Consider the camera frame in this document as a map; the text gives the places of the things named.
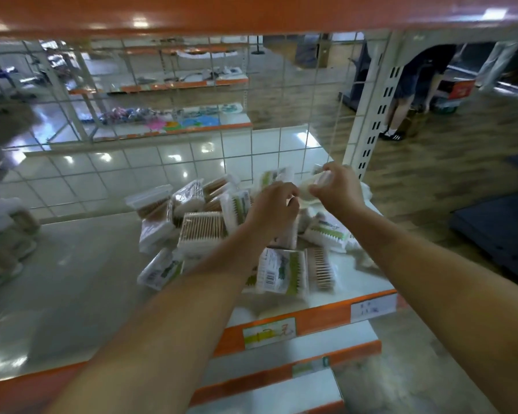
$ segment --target sneaker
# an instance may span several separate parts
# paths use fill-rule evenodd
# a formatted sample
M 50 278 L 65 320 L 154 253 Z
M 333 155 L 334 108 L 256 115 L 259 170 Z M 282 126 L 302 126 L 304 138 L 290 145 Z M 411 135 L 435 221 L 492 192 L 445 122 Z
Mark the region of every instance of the sneaker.
M 402 141 L 404 139 L 402 132 L 395 132 L 393 135 L 390 135 L 387 132 L 380 132 L 378 137 L 384 141 Z

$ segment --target price tag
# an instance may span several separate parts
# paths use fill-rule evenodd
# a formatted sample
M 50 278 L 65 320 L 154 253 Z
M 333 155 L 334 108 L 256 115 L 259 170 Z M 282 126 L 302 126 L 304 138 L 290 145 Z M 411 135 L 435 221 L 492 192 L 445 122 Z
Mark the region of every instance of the price tag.
M 364 321 L 397 310 L 397 294 L 381 296 L 351 305 L 351 322 Z
M 297 337 L 297 331 L 294 317 L 243 329 L 246 350 L 295 337 Z
M 304 376 L 330 367 L 330 358 L 324 356 L 309 362 L 296 363 L 292 366 L 292 377 Z

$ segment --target hand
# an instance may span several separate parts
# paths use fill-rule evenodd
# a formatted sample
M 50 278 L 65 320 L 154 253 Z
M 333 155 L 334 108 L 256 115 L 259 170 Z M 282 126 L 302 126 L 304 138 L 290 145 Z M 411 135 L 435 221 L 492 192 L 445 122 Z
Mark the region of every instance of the hand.
M 244 225 L 253 235 L 264 234 L 265 241 L 270 242 L 296 220 L 299 203 L 294 196 L 298 194 L 299 189 L 293 183 L 271 184 L 255 198 Z
M 332 179 L 324 186 L 312 184 L 309 192 L 320 199 L 326 210 L 339 218 L 342 212 L 366 208 L 361 182 L 351 168 L 332 161 L 324 164 L 323 170 L 331 171 Z

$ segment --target person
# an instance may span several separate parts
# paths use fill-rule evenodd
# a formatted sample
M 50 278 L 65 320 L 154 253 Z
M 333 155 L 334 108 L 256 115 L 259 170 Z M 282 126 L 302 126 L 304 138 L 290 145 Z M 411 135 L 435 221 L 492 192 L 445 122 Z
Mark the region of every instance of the person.
M 476 86 L 480 91 L 491 91 L 504 69 L 518 50 L 518 41 L 495 43 L 490 56 L 483 63 L 476 76 Z
M 431 67 L 431 79 L 428 94 L 424 99 L 423 110 L 430 110 L 431 99 L 434 98 L 439 83 L 449 62 L 455 55 L 456 45 L 437 45 L 422 51 L 403 67 L 399 82 L 395 87 L 395 94 L 389 105 L 386 115 L 386 130 L 380 132 L 380 139 L 386 141 L 402 141 L 404 134 L 398 132 L 399 126 L 407 117 L 410 106 L 416 96 L 416 85 L 420 72 L 425 67 Z
M 311 194 L 496 408 L 518 413 L 518 286 L 372 211 L 349 168 L 332 162 L 324 169 L 332 180 L 312 185 Z M 252 267 L 295 220 L 298 193 L 292 183 L 264 189 L 238 230 L 133 315 L 47 413 L 185 413 Z

